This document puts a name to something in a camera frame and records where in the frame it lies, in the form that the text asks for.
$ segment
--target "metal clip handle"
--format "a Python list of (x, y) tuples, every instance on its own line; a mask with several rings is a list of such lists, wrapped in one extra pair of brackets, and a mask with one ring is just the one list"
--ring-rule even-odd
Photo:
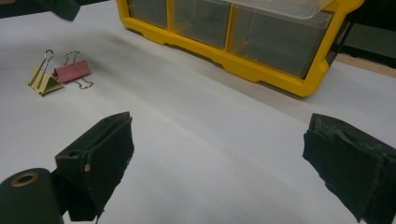
[(41, 82), (43, 81), (44, 73), (46, 73), (47, 66), (49, 65), (49, 62), (53, 58), (53, 56), (54, 56), (53, 51), (51, 49), (47, 49), (46, 52), (44, 53), (43, 62), (40, 64), (40, 67), (38, 67), (37, 72), (35, 73), (35, 76), (32, 78), (32, 81), (28, 84), (28, 86), (32, 86), (33, 83), (35, 83), (35, 80), (37, 79), (38, 74), (40, 74), (40, 71), (43, 71), (43, 76), (40, 78), (40, 81), (38, 82), (38, 86), (37, 86), (37, 88), (40, 89)]
[(69, 62), (69, 55), (70, 54), (75, 54), (74, 58), (73, 58), (73, 63), (76, 62), (76, 58), (79, 55), (79, 51), (75, 50), (75, 51), (71, 51), (69, 53), (67, 53), (66, 55), (64, 55), (64, 57), (66, 58), (66, 62), (64, 62), (64, 65), (67, 65), (67, 62)]
[[(74, 54), (73, 63), (75, 63), (76, 58), (79, 55), (79, 51), (78, 50), (71, 51), (71, 52), (67, 53), (66, 55), (64, 55), (64, 57), (66, 58), (66, 62), (64, 62), (64, 65), (67, 65), (67, 63), (69, 62), (69, 59), (70, 59), (69, 55), (71, 55), (71, 54)], [(78, 84), (78, 86), (81, 90), (86, 90), (93, 85), (93, 82), (86, 80), (84, 77), (82, 77), (81, 79), (84, 80), (86, 83), (88, 83), (87, 86), (83, 86), (80, 82), (74, 80), (74, 82), (76, 82)]]
[(74, 82), (76, 82), (79, 85), (80, 89), (86, 90), (86, 89), (88, 89), (89, 87), (91, 87), (93, 85), (93, 82), (87, 81), (84, 77), (82, 77), (81, 79), (84, 80), (86, 83), (88, 83), (88, 85), (87, 86), (83, 86), (81, 83), (79, 83), (78, 81), (74, 80)]

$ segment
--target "yellow frame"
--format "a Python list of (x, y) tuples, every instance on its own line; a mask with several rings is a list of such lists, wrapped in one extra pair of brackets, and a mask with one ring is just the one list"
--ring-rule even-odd
[(230, 10), (225, 49), (217, 49), (172, 32), (172, 0), (167, 0), (168, 26), (166, 30), (132, 18), (129, 12), (128, 0), (117, 0), (117, 5), (120, 20), (123, 25), (141, 33), (145, 38), (151, 41), (161, 45), (169, 44), (179, 46), (183, 49), (203, 55), (215, 63), (221, 64), (223, 68), (231, 74), (252, 82), (263, 81), (282, 90), (305, 97), (313, 94), (318, 89), (322, 79), (329, 70), (329, 64), (326, 61), (326, 56), (330, 51), (332, 43), (336, 38), (347, 13), (358, 8), (363, 1), (364, 0), (333, 0), (324, 8), (324, 10), (334, 12), (334, 14), (305, 78), (294, 77), (273, 67), (266, 66), (261, 63), (255, 63), (248, 59), (231, 54), (229, 47), (233, 29), (234, 5), (232, 5)]

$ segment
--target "white surface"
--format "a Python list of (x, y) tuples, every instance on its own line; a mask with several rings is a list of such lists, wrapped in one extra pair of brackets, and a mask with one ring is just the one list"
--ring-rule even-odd
[[(311, 114), (396, 147), (391, 77), (334, 63), (315, 95), (297, 98), (124, 29), (114, 1), (83, 7), (72, 23), (2, 19), (0, 31), (0, 180), (52, 171), (97, 121), (131, 112), (134, 157), (100, 223), (356, 223), (302, 158)], [(49, 70), (80, 50), (94, 86), (36, 95), (24, 81), (46, 49)]]

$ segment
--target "pink binder clip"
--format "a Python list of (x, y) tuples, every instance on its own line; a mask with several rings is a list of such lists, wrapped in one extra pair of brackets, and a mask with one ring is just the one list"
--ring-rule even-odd
[[(69, 61), (69, 55), (74, 54), (73, 63), (67, 64)], [(84, 77), (91, 73), (91, 69), (88, 66), (87, 61), (76, 62), (77, 55), (79, 55), (79, 51), (73, 51), (64, 55), (66, 58), (66, 62), (63, 66), (55, 68), (53, 72), (53, 76), (62, 83), (67, 83), (70, 81), (74, 81), (79, 85), (79, 88), (82, 90), (88, 89), (93, 85), (93, 82), (87, 81)], [(83, 86), (81, 83), (77, 81), (77, 79), (82, 79), (86, 83), (87, 86)]]

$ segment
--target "yellow plastic organizer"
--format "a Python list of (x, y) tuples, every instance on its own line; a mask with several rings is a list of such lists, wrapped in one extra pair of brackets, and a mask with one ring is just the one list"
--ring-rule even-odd
[[(277, 5), (257, 7), (249, 1), (260, 2), (117, 0), (117, 4), (122, 23), (149, 40), (179, 46), (221, 64), (229, 73), (304, 97), (314, 93), (326, 75), (331, 63), (327, 56), (347, 13), (363, 3), (265, 0)], [(288, 13), (276, 11), (277, 7)]]

